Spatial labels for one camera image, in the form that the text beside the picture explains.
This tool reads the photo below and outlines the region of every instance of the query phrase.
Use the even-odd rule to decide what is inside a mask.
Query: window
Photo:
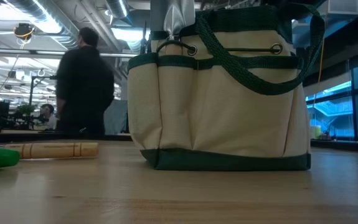
[[[353,106],[350,96],[308,105],[310,126],[320,126],[330,136],[354,137]]]
[[[351,87],[352,87],[351,81],[342,83],[340,85],[337,85],[337,86],[334,86],[334,87],[329,88],[327,90],[324,90],[324,91],[321,91],[319,93],[316,93],[316,99],[321,98],[321,97],[325,97],[325,96],[335,95],[335,94],[338,94],[338,93],[343,93],[345,91],[350,91]],[[306,101],[313,100],[313,99],[314,99],[314,94],[306,97]]]

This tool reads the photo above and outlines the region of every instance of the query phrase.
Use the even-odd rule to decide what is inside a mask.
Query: man
[[[57,118],[55,118],[54,114],[54,107],[50,104],[44,104],[40,107],[40,115],[43,115],[44,118],[49,119],[47,122],[47,129],[54,130],[57,124]]]
[[[69,133],[104,135],[104,111],[114,94],[114,76],[96,49],[97,33],[79,31],[79,49],[62,57],[57,71],[59,129]]]

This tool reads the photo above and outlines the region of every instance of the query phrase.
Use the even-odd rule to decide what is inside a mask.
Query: green trim
[[[303,68],[303,59],[295,56],[233,57],[244,68]],[[130,59],[128,70],[148,63],[156,63],[159,67],[177,66],[193,68],[194,70],[211,69],[214,65],[221,65],[220,61],[216,58],[196,60],[193,57],[182,55],[164,55],[158,57],[157,53],[148,53]]]
[[[291,19],[282,19],[279,10],[275,6],[248,7],[243,9],[231,9],[214,11],[209,19],[209,25],[214,32],[240,32],[253,30],[275,30],[288,43],[292,44]],[[205,13],[197,12],[196,18]],[[195,25],[183,28],[180,37],[197,35]],[[163,40],[168,37],[167,32],[154,31],[151,40]]]
[[[259,158],[231,156],[188,149],[145,149],[141,154],[157,170],[268,171],[308,170],[310,154],[293,157]]]

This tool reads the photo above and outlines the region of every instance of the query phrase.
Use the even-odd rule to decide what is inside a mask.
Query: workbench
[[[0,223],[358,223],[358,153],[314,148],[310,171],[179,172],[100,141],[96,159],[1,169]]]

